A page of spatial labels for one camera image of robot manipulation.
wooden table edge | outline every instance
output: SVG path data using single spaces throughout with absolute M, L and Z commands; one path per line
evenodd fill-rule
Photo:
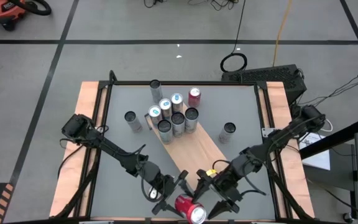
M 78 95 L 78 101 L 76 105 L 75 113 L 85 114 L 89 117 L 92 117 L 93 110 L 96 101 L 96 94 L 98 91 L 99 82 L 83 82 L 81 85 L 81 90 Z M 284 86 L 282 82 L 267 82 L 267 92 L 270 100 L 270 106 L 272 109 L 272 116 L 276 128 L 283 128 L 291 121 L 291 114 L 288 108 L 287 96 L 285 94 Z M 262 117 L 264 118 L 265 126 L 269 126 L 267 119 L 267 110 L 266 102 L 264 100 L 263 91 L 260 89 L 260 104 L 262 108 Z M 102 99 L 106 97 L 106 92 L 102 92 Z M 104 100 L 101 101 L 101 106 L 98 111 L 98 118 L 96 125 L 99 125 L 101 122 L 101 114 L 103 111 Z M 296 141 L 290 141 L 290 145 L 297 148 Z M 69 155 L 74 149 L 74 144 L 68 143 L 65 151 L 64 158 Z M 81 170 L 83 166 L 85 156 L 85 149 L 81 149 L 77 154 L 75 154 L 70 160 L 68 160 L 65 166 L 62 168 L 60 178 L 58 179 L 57 187 L 55 190 L 55 196 L 53 198 L 52 206 L 50 209 L 50 216 L 58 214 L 67 202 L 71 199 L 72 195 L 78 189 L 78 184 L 80 181 Z M 91 156 L 90 165 L 93 163 L 93 157 Z M 281 158 L 283 161 L 283 170 L 285 174 L 285 180 L 287 183 L 288 190 L 294 196 L 295 200 L 301 205 L 307 214 L 314 216 L 313 206 L 311 204 L 310 194 L 308 190 L 308 185 L 306 183 L 305 173 L 303 171 L 302 161 L 298 152 L 289 149 L 286 147 L 282 153 Z M 278 198 L 278 207 L 280 216 L 285 218 L 285 207 L 283 202 L 283 195 L 281 191 L 276 186 L 277 198 Z M 80 216 L 85 215 L 85 208 L 87 204 L 87 198 L 89 195 L 89 186 L 86 192 L 83 195 L 82 206 L 80 210 Z

yellow cable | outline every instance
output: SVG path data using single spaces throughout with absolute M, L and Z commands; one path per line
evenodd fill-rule
M 287 9 L 285 10 L 283 21 L 281 22 L 280 30 L 278 31 L 278 34 L 277 34 L 276 46 L 274 48 L 273 67 L 274 67 L 274 63 L 276 62 L 276 57 L 277 57 L 278 41 L 280 40 L 281 32 L 283 31 L 285 21 L 287 20 L 288 13 L 290 12 L 291 4 L 292 4 L 292 0 L 288 0 Z

yellow object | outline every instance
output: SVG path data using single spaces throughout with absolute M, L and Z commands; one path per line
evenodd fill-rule
M 292 0 L 288 0 L 287 9 L 285 10 L 283 21 L 281 22 L 280 30 L 278 30 L 277 39 L 276 39 L 276 46 L 274 48 L 273 67 L 274 67 L 274 63 L 276 62 L 278 41 L 280 40 L 281 32 L 283 31 L 285 21 L 287 20 L 288 13 L 290 12 L 291 4 L 292 4 Z
M 206 172 L 206 175 L 211 176 L 213 174 L 216 174 L 216 170 L 210 169 Z

hose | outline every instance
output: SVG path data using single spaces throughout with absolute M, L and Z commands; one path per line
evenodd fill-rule
M 44 0 L 34 0 L 34 1 L 41 4 L 45 8 L 45 10 L 38 10 L 34 7 L 21 3 L 20 0 L 8 0 L 8 1 L 13 3 L 15 6 L 21 7 L 22 9 L 34 13 L 36 15 L 48 16 L 52 12 L 52 9 L 50 8 L 49 4 Z

white cable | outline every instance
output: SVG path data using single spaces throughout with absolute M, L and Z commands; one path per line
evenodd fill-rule
M 328 124 L 329 124 L 329 126 L 330 126 L 330 129 L 329 129 L 329 130 L 325 130 L 325 129 L 321 128 L 320 131 L 332 132 L 333 129 L 334 129 L 333 124 L 332 124 L 328 119 L 326 119 L 326 121 L 328 122 Z

